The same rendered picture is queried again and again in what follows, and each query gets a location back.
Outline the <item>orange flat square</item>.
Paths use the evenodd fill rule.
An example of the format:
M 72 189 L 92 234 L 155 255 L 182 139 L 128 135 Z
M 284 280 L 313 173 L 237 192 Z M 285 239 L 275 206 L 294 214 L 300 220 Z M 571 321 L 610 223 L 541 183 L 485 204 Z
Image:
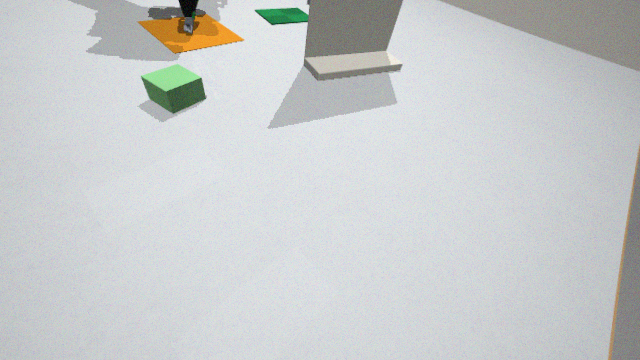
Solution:
M 193 34 L 185 32 L 184 17 L 138 22 L 173 53 L 244 41 L 207 14 L 195 16 Z

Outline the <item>green flat square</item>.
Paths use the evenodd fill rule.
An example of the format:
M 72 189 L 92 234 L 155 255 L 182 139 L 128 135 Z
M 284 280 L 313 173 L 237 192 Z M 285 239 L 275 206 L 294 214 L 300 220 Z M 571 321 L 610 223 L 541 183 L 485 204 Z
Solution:
M 308 22 L 308 14 L 299 8 L 263 9 L 255 12 L 271 25 Z

